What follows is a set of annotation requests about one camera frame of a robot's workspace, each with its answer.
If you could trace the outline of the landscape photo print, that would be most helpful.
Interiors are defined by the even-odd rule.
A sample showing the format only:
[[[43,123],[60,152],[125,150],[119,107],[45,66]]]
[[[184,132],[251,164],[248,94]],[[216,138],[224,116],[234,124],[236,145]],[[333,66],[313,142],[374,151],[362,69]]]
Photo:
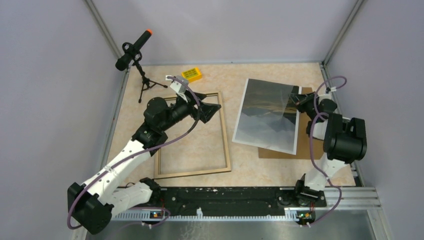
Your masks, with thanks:
[[[298,85],[247,79],[232,141],[295,155],[300,113],[290,96],[301,92]]]

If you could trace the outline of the wooden picture frame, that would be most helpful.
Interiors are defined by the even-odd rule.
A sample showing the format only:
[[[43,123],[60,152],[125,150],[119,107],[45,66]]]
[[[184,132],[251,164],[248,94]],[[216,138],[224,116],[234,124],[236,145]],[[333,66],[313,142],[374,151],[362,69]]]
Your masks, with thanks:
[[[224,101],[219,91],[206,94],[204,103],[221,109],[207,123],[201,121],[184,138],[155,154],[154,178],[170,179],[232,171]]]

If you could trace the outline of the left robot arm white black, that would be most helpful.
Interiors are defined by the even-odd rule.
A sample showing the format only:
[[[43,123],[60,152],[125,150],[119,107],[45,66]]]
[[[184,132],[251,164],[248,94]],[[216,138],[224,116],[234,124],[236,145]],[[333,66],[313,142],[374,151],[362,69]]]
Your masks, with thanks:
[[[161,148],[187,136],[198,124],[207,123],[222,106],[205,103],[206,94],[186,91],[168,104],[162,97],[154,97],[143,113],[144,122],[131,136],[121,152],[94,176],[81,184],[74,182],[67,189],[69,229],[85,228],[95,235],[100,233],[115,215],[145,203],[154,207],[160,193],[153,186],[140,181],[118,190],[120,183],[141,163]]]

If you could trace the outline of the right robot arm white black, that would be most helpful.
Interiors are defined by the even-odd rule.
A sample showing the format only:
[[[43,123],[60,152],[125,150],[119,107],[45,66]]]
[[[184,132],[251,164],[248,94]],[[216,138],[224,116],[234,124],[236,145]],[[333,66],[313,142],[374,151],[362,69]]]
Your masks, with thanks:
[[[340,169],[364,158],[367,151],[366,124],[361,118],[345,118],[336,113],[338,105],[329,94],[289,95],[300,113],[310,118],[306,128],[309,153],[314,157],[313,141],[323,141],[323,155],[312,158],[313,168],[297,180],[288,195],[289,204],[298,207],[324,206],[326,184]]]

